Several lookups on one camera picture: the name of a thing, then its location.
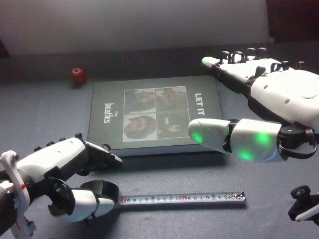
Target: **measuring tape blade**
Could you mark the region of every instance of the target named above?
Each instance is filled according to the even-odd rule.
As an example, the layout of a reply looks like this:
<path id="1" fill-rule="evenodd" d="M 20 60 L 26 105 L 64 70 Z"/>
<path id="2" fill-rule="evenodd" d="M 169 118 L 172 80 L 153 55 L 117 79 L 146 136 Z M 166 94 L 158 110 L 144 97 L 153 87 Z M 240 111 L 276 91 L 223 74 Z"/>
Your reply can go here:
<path id="1" fill-rule="evenodd" d="M 245 202 L 245 193 L 190 193 L 122 196 L 121 206 L 164 205 L 179 203 Z"/>

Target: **gray tabletop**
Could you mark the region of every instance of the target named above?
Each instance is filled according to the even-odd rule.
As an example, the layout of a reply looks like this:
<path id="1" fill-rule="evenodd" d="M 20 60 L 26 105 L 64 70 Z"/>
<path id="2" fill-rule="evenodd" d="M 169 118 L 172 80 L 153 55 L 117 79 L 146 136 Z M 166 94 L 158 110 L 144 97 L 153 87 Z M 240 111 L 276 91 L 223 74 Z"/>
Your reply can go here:
<path id="1" fill-rule="evenodd" d="M 63 136 L 82 132 L 86 138 L 95 81 L 202 75 L 202 57 L 245 47 L 1 59 L 0 152 L 14 150 L 25 157 L 35 146 L 45 146 Z M 304 60 L 308 70 L 319 73 L 319 43 L 267 47 L 273 58 L 293 63 Z M 83 65 L 89 77 L 80 88 L 73 87 L 69 76 L 70 69 L 77 65 Z M 217 87 L 225 119 L 259 119 L 249 110 L 246 98 L 219 82 Z M 36 223 L 36 239 L 318 238 L 314 223 L 292 222 L 287 214 L 294 203 L 290 196 L 293 188 L 309 185 L 313 192 L 319 191 L 318 171 L 318 154 L 307 160 L 269 164 L 219 153 L 125 158 L 121 171 L 75 175 L 68 183 L 78 187 L 90 180 L 107 180 L 117 184 L 125 195 L 243 190 L 246 208 L 127 211 L 100 218 L 89 228 L 84 223 L 54 220 L 47 209 L 50 200 L 42 197 L 30 206 L 26 217 Z M 2 238 L 12 235 L 7 232 Z"/>

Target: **white wall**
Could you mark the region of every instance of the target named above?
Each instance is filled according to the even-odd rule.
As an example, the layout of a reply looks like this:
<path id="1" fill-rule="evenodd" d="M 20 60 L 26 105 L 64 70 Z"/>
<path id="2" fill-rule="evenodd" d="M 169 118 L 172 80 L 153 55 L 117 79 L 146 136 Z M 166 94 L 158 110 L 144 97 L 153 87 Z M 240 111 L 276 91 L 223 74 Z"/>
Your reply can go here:
<path id="1" fill-rule="evenodd" d="M 265 0 L 0 0 L 10 55 L 266 42 Z"/>

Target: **robotic hand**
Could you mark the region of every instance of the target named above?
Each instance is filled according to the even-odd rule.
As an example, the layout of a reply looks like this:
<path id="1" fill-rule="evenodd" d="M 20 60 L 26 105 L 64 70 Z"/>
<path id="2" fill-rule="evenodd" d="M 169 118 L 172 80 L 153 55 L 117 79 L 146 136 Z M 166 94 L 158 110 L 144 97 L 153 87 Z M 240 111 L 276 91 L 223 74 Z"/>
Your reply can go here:
<path id="1" fill-rule="evenodd" d="M 35 198 L 48 196 L 52 216 L 67 222 L 96 220 L 119 206 L 119 188 L 106 181 L 91 181 L 80 188 L 65 182 L 74 174 L 87 176 L 97 169 L 116 169 L 122 161 L 107 150 L 85 142 L 80 133 L 47 147 L 34 149 L 24 159 L 14 151 L 1 155 L 5 171 L 0 172 L 0 236 L 9 228 L 15 238 L 31 238 L 34 222 L 24 217 Z"/>
<path id="2" fill-rule="evenodd" d="M 227 88 L 243 94 L 249 108 L 267 121 L 192 120 L 188 132 L 194 141 L 249 161 L 278 162 L 315 154 L 319 142 L 319 76 L 301 70 L 304 62 L 293 69 L 288 61 L 268 58 L 265 48 L 248 48 L 245 53 L 223 51 L 219 59 L 205 57 L 202 65 Z M 295 150 L 307 142 L 312 151 Z M 309 187 L 304 187 L 292 191 L 297 202 L 289 215 L 298 222 L 319 215 L 318 195 L 310 196 Z"/>

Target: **red object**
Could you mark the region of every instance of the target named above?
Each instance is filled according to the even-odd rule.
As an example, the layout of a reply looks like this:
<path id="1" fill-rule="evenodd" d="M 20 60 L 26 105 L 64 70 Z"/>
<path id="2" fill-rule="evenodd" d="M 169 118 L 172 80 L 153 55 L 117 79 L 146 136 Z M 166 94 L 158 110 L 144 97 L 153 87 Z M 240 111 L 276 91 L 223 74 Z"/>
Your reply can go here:
<path id="1" fill-rule="evenodd" d="M 86 75 L 83 67 L 73 68 L 71 71 L 71 75 L 76 85 L 83 85 L 86 82 Z"/>

